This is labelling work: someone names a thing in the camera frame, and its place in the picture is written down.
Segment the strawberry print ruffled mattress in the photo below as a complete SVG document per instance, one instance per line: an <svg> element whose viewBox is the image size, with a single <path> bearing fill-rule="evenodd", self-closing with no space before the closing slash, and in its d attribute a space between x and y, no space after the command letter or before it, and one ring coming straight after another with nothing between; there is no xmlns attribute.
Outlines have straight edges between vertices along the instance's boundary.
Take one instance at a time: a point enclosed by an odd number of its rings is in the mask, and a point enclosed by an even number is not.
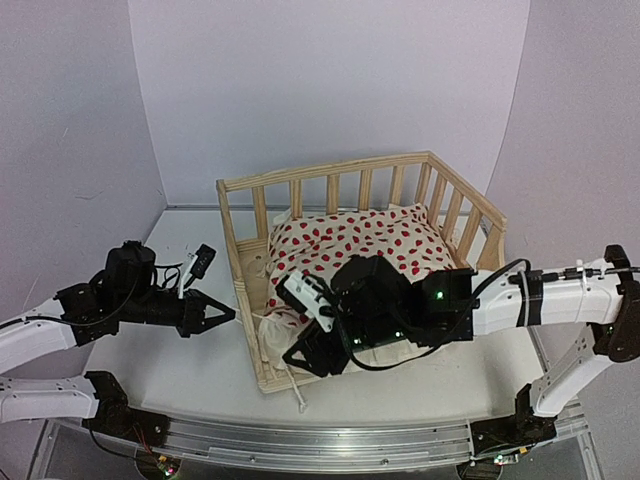
<svg viewBox="0 0 640 480"><path fill-rule="evenodd" d="M268 280L257 333L262 361L284 369L282 355L309 322L278 298L279 281L296 270L330 281L354 255L382 256L412 282L455 267L439 230L428 223L427 207L420 203L287 219L273 227L260 273Z"/></svg>

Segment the wooden pet bed frame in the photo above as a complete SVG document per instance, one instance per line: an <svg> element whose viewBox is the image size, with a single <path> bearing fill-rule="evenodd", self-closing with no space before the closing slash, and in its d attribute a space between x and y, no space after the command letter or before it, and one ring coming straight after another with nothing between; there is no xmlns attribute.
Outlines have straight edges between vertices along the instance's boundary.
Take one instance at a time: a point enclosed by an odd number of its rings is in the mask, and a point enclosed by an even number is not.
<svg viewBox="0 0 640 480"><path fill-rule="evenodd" d="M299 218L307 210L303 201L304 182L322 179L326 186L324 208L327 213L335 214L347 208L340 199L341 177L356 174L359 177L356 207L363 210L371 204L375 172L388 169L391 172L388 201L400 206L408 185L406 170L413 165L420 168L414 178L416 189L413 199L426 206L428 221L443 236L455 264L488 270L502 267L505 263L506 216L463 176L430 151L345 160L217 180L216 190L233 286L251 364L261 392L276 393L316 380L308 373L287 374L278 371L262 357L258 321L267 305L271 284L267 276L260 272L268 258L269 229L272 225L267 214L266 188L286 187L288 201L284 207L293 217ZM251 209L256 233L251 238L236 237L229 195L237 191L248 191L252 196Z"/></svg>

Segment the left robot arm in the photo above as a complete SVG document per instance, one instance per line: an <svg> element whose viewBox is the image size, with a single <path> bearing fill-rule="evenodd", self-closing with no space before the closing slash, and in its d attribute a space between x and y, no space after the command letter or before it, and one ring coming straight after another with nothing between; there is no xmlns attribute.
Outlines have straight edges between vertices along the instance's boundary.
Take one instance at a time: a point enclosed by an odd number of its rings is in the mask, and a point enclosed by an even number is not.
<svg viewBox="0 0 640 480"><path fill-rule="evenodd" d="M155 252L139 241L109 251L104 268L87 283L58 291L40 306L1 324L1 371L7 373L48 354L116 335L123 323L170 327L190 338L234 320L227 305L192 288L216 252L201 245L176 281L158 280ZM114 437L134 428L126 393L108 372L57 380L1 378L4 423L49 418L93 420Z"/></svg>

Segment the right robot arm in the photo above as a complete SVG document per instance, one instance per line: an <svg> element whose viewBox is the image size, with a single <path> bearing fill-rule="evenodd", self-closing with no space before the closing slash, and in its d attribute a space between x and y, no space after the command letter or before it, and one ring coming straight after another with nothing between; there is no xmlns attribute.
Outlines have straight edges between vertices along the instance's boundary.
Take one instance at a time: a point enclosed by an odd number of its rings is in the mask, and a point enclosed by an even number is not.
<svg viewBox="0 0 640 480"><path fill-rule="evenodd" d="M524 443L601 372L638 358L637 273L618 245L565 269L535 270L519 259L493 272L440 270L416 281L381 256L356 255L330 280L294 271L278 281L277 296L309 321L283 359L325 377L394 343L429 356L503 330L578 324L573 346L525 386L523 405L504 420L504 435Z"/></svg>

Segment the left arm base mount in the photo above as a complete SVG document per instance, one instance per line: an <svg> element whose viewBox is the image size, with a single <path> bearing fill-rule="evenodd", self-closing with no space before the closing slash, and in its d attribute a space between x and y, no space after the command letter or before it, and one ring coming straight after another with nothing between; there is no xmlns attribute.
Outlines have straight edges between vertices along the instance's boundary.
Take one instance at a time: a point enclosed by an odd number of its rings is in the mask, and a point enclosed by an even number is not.
<svg viewBox="0 0 640 480"><path fill-rule="evenodd" d="M164 445L170 425L168 416L131 407L126 392L107 371L89 371L85 378L91 382L98 401L96 413L82 421L85 429L148 447Z"/></svg>

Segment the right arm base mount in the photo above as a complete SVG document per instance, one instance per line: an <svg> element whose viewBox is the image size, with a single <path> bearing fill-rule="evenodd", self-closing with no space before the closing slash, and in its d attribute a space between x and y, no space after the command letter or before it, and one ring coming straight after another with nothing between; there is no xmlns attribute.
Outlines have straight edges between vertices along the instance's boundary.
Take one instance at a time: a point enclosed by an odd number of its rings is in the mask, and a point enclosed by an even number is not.
<svg viewBox="0 0 640 480"><path fill-rule="evenodd" d="M556 437L557 416L536 415L530 393L530 384L517 393L513 414L470 424L473 460L484 460L504 453L512 454L521 448L534 447Z"/></svg>

